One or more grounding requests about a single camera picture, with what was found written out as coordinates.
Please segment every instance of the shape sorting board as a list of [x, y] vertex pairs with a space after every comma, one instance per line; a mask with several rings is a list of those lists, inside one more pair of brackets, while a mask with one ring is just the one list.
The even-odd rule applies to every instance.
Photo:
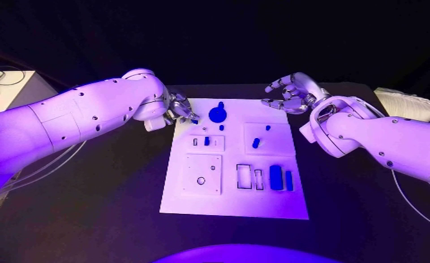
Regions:
[[[209, 111], [220, 101], [226, 119], [215, 123]], [[190, 105], [202, 119], [197, 124], [176, 121], [160, 212], [309, 219], [285, 113], [254, 99], [197, 98]], [[249, 189], [238, 188], [249, 187], [248, 171], [238, 178], [242, 165], [249, 166]], [[281, 190], [270, 189], [271, 165], [281, 167]]]

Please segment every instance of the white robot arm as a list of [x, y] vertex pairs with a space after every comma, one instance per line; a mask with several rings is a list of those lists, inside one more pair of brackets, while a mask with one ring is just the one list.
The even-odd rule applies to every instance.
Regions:
[[430, 181], [430, 123], [382, 113], [359, 98], [330, 96], [304, 73], [284, 76], [265, 92], [285, 86], [285, 100], [262, 99], [264, 105], [290, 114], [310, 108], [300, 132], [326, 153], [342, 157], [363, 147], [385, 168]]
[[153, 131], [177, 118], [197, 120], [186, 98], [145, 69], [99, 81], [0, 113], [0, 174], [122, 126], [130, 118]]

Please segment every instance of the table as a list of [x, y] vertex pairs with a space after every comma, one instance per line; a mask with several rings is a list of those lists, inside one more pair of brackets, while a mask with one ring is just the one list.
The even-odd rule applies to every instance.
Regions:
[[[264, 87], [176, 86], [192, 98], [277, 98]], [[365, 85], [323, 87], [382, 109]], [[130, 121], [88, 141], [52, 175], [10, 193], [0, 210], [0, 258], [150, 262], [195, 247], [245, 243], [346, 262], [427, 261], [430, 224], [408, 207], [391, 171], [365, 150], [336, 159], [309, 144], [298, 132], [307, 118], [288, 116], [309, 221], [158, 213], [173, 126], [147, 133]]]

